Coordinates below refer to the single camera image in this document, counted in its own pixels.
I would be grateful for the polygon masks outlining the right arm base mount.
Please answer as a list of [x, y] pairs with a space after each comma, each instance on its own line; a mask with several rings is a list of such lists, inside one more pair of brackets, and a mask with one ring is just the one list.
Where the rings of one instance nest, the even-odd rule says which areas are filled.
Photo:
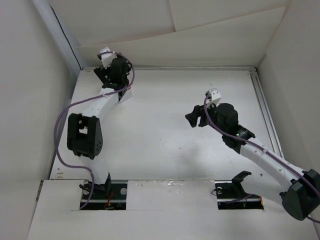
[[249, 171], [242, 171], [231, 180], [215, 180], [211, 195], [216, 197], [219, 210], [264, 210], [262, 198], [246, 193], [241, 185], [250, 176]]

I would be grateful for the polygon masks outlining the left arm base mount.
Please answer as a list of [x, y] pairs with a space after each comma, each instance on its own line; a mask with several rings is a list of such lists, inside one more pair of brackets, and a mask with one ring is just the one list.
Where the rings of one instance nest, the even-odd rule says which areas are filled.
[[94, 184], [91, 198], [92, 182], [80, 184], [82, 190], [79, 209], [83, 211], [123, 211], [126, 210], [128, 181], [112, 180], [108, 174], [105, 183]]

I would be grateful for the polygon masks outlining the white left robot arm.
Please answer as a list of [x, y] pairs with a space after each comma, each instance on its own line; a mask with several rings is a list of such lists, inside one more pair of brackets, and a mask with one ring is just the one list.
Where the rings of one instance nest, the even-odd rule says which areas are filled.
[[94, 73], [102, 81], [100, 95], [81, 113], [72, 113], [67, 122], [67, 148], [80, 157], [81, 162], [94, 174], [94, 192], [100, 198], [111, 194], [111, 185], [107, 183], [109, 173], [102, 169], [103, 159], [98, 155], [103, 149], [101, 122], [115, 105], [123, 103], [133, 96], [130, 89], [124, 90], [130, 83], [128, 75], [131, 64], [122, 57], [115, 57], [108, 67], [100, 66]]

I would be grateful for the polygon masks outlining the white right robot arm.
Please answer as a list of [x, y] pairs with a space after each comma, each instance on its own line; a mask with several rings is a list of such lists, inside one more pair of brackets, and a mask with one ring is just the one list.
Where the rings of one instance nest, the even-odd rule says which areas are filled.
[[268, 150], [254, 133], [241, 126], [238, 112], [229, 103], [210, 107], [196, 105], [185, 115], [191, 127], [211, 126], [222, 135], [222, 141], [236, 153], [253, 161], [279, 184], [276, 190], [261, 191], [261, 195], [279, 201], [294, 219], [303, 221], [320, 205], [320, 175], [294, 166]]

